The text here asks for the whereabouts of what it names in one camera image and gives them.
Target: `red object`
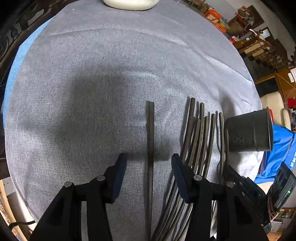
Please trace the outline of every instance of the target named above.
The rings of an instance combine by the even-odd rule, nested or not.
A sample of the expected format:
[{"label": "red object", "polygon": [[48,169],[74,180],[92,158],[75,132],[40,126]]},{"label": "red object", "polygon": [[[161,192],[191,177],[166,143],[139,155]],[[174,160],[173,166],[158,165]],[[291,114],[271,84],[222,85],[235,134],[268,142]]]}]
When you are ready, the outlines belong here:
[{"label": "red object", "polygon": [[270,117],[271,117],[271,122],[274,122],[274,115],[272,113],[272,109],[269,109]]},{"label": "red object", "polygon": [[288,99],[288,108],[293,108],[294,106],[296,106],[296,100],[294,100],[294,98],[289,98]]},{"label": "red object", "polygon": [[230,38],[229,41],[233,44],[236,43],[236,41],[233,38]]}]

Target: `screw head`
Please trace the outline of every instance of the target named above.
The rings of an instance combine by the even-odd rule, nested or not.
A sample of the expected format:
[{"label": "screw head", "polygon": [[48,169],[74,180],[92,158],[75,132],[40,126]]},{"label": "screw head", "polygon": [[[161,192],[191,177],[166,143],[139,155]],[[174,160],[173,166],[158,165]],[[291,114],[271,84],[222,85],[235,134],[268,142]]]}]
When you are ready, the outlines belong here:
[{"label": "screw head", "polygon": [[196,181],[201,181],[202,180],[202,176],[201,175],[195,175],[193,178]]},{"label": "screw head", "polygon": [[71,185],[72,185],[72,182],[70,182],[70,181],[67,181],[67,182],[64,183],[64,187],[65,187],[65,188],[68,188],[68,187],[70,187]]},{"label": "screw head", "polygon": [[234,187],[234,183],[233,182],[227,182],[226,186],[229,188],[233,188]]},{"label": "screw head", "polygon": [[105,176],[104,175],[99,175],[96,177],[96,179],[101,182],[101,181],[104,181],[105,180]]}]

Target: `carved wooden furniture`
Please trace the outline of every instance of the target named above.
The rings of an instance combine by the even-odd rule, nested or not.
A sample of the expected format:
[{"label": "carved wooden furniture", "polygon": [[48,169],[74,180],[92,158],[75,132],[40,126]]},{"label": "carved wooden furniture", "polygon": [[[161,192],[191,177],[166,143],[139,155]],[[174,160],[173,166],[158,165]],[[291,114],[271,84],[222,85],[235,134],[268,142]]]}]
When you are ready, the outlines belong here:
[{"label": "carved wooden furniture", "polygon": [[233,19],[231,19],[227,24],[230,27],[230,30],[228,33],[231,36],[243,36],[245,33],[249,31],[249,29],[254,29],[264,23],[263,18],[260,16],[258,11],[255,9],[253,5],[249,6],[247,8],[248,10],[251,11],[251,14],[254,17],[254,24],[253,25],[248,25],[248,22],[244,20],[243,18],[239,16],[235,16]]}]

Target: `orange box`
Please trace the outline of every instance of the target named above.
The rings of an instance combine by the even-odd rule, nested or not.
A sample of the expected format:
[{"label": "orange box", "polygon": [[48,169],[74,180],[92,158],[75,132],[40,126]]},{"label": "orange box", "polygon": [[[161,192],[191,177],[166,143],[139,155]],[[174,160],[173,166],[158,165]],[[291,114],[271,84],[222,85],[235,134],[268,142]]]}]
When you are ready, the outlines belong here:
[{"label": "orange box", "polygon": [[209,15],[212,15],[216,19],[221,18],[221,15],[219,13],[217,13],[217,11],[215,9],[210,9],[204,13],[205,18],[208,18]]},{"label": "orange box", "polygon": [[215,23],[217,29],[219,29],[222,33],[226,33],[226,29],[223,28],[219,23]]}]

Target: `wooden floor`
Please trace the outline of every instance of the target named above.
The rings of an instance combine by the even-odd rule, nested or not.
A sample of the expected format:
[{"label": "wooden floor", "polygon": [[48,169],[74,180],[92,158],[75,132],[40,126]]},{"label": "wooden floor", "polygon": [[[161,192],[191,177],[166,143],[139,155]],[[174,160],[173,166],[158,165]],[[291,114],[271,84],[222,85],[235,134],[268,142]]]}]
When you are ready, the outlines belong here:
[{"label": "wooden floor", "polygon": [[269,234],[267,234],[269,241],[277,241],[280,238],[280,236],[281,233],[270,232]]}]

